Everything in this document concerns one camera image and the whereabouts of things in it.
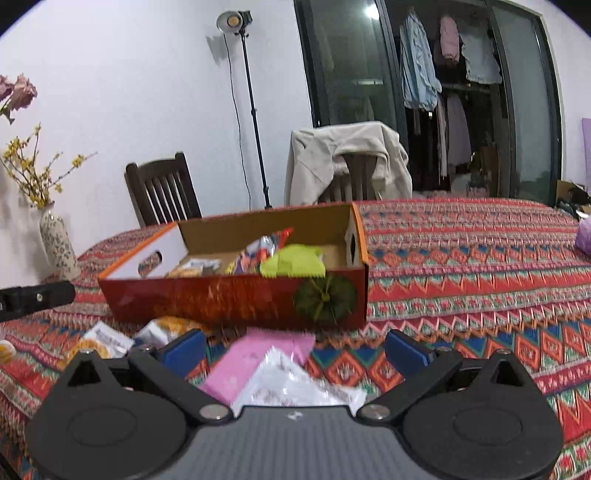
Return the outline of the orange cracker snack packet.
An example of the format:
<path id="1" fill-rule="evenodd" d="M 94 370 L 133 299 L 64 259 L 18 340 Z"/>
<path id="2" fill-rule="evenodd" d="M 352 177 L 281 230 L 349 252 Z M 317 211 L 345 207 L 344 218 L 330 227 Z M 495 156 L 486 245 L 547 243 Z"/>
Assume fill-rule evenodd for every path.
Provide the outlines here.
<path id="1" fill-rule="evenodd" d="M 161 348 L 191 330 L 198 330 L 205 335 L 209 331 L 193 320 L 173 316 L 159 317 L 150 320 L 134 336 L 134 347 L 148 346 Z"/>

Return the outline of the purple snack packet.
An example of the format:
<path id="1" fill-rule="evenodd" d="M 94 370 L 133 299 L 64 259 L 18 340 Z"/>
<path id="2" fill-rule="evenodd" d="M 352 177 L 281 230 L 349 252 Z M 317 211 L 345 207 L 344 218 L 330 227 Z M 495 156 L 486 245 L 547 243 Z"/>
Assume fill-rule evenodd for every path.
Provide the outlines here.
<path id="1" fill-rule="evenodd" d="M 221 403 L 230 405 L 263 361 L 276 348 L 303 366 L 315 347 L 315 334 L 249 328 L 245 336 L 222 355 L 199 387 Z"/>

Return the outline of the white cracker snack packet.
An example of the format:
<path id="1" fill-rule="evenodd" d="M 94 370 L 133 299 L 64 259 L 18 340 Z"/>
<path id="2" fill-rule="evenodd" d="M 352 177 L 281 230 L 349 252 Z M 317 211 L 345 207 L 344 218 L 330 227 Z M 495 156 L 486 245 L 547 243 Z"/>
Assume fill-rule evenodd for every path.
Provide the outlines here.
<path id="1" fill-rule="evenodd" d="M 132 348 L 134 341 L 123 333 L 98 321 L 88 330 L 58 362 L 63 370 L 81 351 L 94 351 L 101 359 L 122 358 Z"/>

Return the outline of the white cracker packet back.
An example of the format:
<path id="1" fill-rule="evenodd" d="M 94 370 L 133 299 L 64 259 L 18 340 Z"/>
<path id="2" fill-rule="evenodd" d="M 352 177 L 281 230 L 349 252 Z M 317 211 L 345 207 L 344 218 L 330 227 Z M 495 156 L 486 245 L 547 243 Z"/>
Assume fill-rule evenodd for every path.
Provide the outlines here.
<path id="1" fill-rule="evenodd" d="M 355 414 L 365 405 L 366 399 L 367 393 L 363 389 L 332 385 L 312 378 L 290 356 L 271 347 L 230 408 L 235 416 L 246 406 L 348 406 Z"/>

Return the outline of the red blue spicy snack bag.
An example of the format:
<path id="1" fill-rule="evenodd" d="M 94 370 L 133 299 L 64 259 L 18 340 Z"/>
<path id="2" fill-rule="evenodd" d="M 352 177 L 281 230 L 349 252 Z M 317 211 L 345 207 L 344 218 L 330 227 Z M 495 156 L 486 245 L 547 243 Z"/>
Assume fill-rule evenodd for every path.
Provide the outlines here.
<path id="1" fill-rule="evenodd" d="M 228 264 L 224 273 L 226 275 L 259 273 L 260 265 L 287 244 L 287 239 L 293 231 L 293 228 L 285 228 L 254 240 Z"/>

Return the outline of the large green snack bar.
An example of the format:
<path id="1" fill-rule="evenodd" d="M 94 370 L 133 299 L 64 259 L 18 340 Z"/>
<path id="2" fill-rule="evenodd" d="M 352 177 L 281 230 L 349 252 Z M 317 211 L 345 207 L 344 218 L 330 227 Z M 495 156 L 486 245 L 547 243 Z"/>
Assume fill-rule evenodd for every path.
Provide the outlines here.
<path id="1" fill-rule="evenodd" d="M 260 264 L 259 273 L 264 278 L 325 278 L 327 269 L 322 261 L 320 247 L 293 244 L 281 248 Z"/>

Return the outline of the patterned red tablecloth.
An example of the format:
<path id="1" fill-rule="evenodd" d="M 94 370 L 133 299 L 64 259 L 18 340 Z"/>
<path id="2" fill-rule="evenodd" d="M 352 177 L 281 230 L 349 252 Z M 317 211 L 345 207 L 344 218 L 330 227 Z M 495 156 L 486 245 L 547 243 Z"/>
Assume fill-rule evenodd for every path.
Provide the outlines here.
<path id="1" fill-rule="evenodd" d="M 575 246 L 576 222 L 523 200 L 420 200 L 359 205 L 369 247 L 368 322 L 318 335 L 308 373 L 384 393 L 401 382 L 381 348 L 397 329 L 468 358 L 513 351 L 556 412 L 564 448 L 556 479 L 590 475 L 590 260 Z M 16 348 L 1 368 L 3 478 L 34 479 L 24 428 L 97 322 L 112 322 L 99 274 L 152 234 L 108 238 L 80 258 L 77 296 L 65 307 L 9 322 Z"/>

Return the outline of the red orange cardboard box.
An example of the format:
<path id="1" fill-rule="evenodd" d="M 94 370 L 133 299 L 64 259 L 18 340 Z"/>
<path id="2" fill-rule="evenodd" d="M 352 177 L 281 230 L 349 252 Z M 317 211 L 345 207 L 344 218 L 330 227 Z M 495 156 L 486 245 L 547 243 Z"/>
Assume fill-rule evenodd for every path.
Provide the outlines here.
<path id="1" fill-rule="evenodd" d="M 263 235 L 290 230 L 287 244 L 317 247 L 322 278 L 259 273 L 173 278 L 191 258 L 222 268 Z M 207 326 L 355 330 L 367 323 L 369 255 L 359 209 L 329 203 L 207 217 L 161 225 L 100 273 L 114 318 L 145 324 L 174 316 Z"/>

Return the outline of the yellow blossom branches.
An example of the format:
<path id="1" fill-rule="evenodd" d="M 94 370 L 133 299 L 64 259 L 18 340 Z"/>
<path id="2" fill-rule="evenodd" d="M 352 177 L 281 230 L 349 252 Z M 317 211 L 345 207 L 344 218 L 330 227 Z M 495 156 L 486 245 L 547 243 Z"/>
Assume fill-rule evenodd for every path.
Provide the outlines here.
<path id="1" fill-rule="evenodd" d="M 97 155 L 96 152 L 78 154 L 65 170 L 55 176 L 52 172 L 53 167 L 64 153 L 57 152 L 49 161 L 41 161 L 41 130 L 41 124 L 38 123 L 30 135 L 26 138 L 14 137 L 1 152 L 1 166 L 18 186 L 27 204 L 37 210 L 49 207 L 53 202 L 52 195 L 63 192 L 63 180 Z"/>

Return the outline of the dark wooden chair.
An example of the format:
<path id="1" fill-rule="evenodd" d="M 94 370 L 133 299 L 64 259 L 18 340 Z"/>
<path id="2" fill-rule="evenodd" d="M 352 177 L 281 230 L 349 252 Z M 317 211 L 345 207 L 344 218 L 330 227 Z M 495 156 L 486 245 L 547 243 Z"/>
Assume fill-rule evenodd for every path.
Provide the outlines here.
<path id="1" fill-rule="evenodd" d="M 182 152 L 169 159 L 141 165 L 129 163 L 124 176 L 142 226 L 201 217 L 197 194 Z"/>

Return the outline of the chair under beige jacket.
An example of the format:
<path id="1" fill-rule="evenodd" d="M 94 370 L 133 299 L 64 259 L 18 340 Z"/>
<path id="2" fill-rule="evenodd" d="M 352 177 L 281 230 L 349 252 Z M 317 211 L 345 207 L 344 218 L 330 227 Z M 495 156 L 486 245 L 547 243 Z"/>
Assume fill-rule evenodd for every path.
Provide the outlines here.
<path id="1" fill-rule="evenodd" d="M 318 198 L 318 204 L 376 200 L 372 177 L 377 157 L 345 154 L 335 165 L 335 175 L 329 187 Z"/>

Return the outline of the pink dried roses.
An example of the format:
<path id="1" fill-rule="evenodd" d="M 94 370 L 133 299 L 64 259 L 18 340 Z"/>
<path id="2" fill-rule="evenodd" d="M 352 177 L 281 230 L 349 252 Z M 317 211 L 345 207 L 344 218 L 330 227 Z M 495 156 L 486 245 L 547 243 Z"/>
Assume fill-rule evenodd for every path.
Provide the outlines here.
<path id="1" fill-rule="evenodd" d="M 9 124 L 14 122 L 14 112 L 28 108 L 36 97 L 37 88 L 24 74 L 18 75 L 14 81 L 1 76 L 1 116 Z"/>

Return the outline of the purple tissue pack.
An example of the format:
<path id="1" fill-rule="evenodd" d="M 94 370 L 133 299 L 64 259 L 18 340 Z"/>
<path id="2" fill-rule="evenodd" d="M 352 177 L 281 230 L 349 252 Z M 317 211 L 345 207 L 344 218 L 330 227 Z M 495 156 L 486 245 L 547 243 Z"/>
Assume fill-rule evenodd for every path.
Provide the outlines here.
<path id="1" fill-rule="evenodd" d="M 575 238 L 575 247 L 586 256 L 591 256 L 591 218 L 579 222 Z"/>

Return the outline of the beige jacket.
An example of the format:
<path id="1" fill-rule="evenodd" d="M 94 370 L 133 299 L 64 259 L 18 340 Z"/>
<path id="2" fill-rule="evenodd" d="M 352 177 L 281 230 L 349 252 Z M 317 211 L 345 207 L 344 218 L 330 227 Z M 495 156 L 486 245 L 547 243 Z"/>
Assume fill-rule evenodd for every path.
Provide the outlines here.
<path id="1" fill-rule="evenodd" d="M 317 203 L 335 176 L 349 174 L 346 155 L 377 160 L 370 180 L 378 199 L 412 197 L 409 156 L 399 133 L 382 122 L 369 121 L 292 131 L 284 203 Z"/>

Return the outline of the cardboard box on floor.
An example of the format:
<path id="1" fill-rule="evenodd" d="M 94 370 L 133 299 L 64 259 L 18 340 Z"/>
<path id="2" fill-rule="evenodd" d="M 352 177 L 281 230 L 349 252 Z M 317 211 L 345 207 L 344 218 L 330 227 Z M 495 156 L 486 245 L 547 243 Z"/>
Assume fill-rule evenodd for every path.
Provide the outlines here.
<path id="1" fill-rule="evenodd" d="M 555 207 L 577 221 L 590 217 L 590 195 L 579 185 L 558 180 Z"/>

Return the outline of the light blue hanging shirt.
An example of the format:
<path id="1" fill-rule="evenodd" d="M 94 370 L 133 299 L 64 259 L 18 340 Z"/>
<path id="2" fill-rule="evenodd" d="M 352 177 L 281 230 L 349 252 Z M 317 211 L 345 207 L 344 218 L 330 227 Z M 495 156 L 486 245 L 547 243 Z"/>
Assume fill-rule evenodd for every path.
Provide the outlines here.
<path id="1" fill-rule="evenodd" d="M 409 9 L 399 31 L 404 104 L 410 109 L 433 112 L 442 85 L 436 78 L 426 30 L 414 8 Z"/>

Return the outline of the white hanging top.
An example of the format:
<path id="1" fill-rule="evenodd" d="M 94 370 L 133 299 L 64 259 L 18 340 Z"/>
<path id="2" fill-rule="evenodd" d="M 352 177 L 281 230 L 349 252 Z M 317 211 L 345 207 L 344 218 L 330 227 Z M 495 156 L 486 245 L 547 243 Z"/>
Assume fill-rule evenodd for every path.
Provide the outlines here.
<path id="1" fill-rule="evenodd" d="M 466 63 L 466 78 L 483 85 L 501 84 L 501 70 L 494 56 L 487 26 L 462 24 L 459 35 Z"/>

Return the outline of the pink hanging garment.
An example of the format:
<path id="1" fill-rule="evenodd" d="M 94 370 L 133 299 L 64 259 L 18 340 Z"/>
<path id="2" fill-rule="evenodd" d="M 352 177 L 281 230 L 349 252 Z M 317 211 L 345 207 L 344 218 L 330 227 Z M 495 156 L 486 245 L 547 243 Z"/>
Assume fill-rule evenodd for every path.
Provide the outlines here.
<path id="1" fill-rule="evenodd" d="M 445 62 L 457 64 L 460 60 L 460 36 L 456 21 L 449 15 L 440 20 L 440 48 Z"/>

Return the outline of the studio light on stand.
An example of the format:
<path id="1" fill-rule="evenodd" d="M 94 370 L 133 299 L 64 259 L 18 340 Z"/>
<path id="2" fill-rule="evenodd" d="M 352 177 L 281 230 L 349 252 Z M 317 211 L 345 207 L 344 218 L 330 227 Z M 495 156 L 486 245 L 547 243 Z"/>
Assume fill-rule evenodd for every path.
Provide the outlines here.
<path id="1" fill-rule="evenodd" d="M 260 188 L 263 191 L 263 208 L 270 209 L 270 188 L 266 176 L 266 164 L 263 160 L 263 145 L 260 140 L 259 115 L 257 114 L 256 98 L 252 87 L 252 72 L 250 72 L 249 49 L 249 26 L 252 24 L 252 12 L 249 10 L 228 10 L 219 15 L 215 21 L 216 28 L 221 32 L 222 44 L 224 46 L 226 62 L 228 62 L 229 92 L 233 111 L 235 112 L 236 133 L 238 133 L 238 155 L 240 168 L 242 168 L 242 179 L 245 184 L 249 210 L 252 210 L 253 193 L 250 186 L 249 163 L 247 156 L 249 145 L 245 142 L 245 117 L 249 108 L 250 124 L 252 124 L 252 140 L 254 151 L 256 151 L 257 165 L 259 165 Z M 240 51 L 240 65 L 243 70 L 243 92 L 238 91 L 236 80 L 238 80 L 238 49 Z"/>

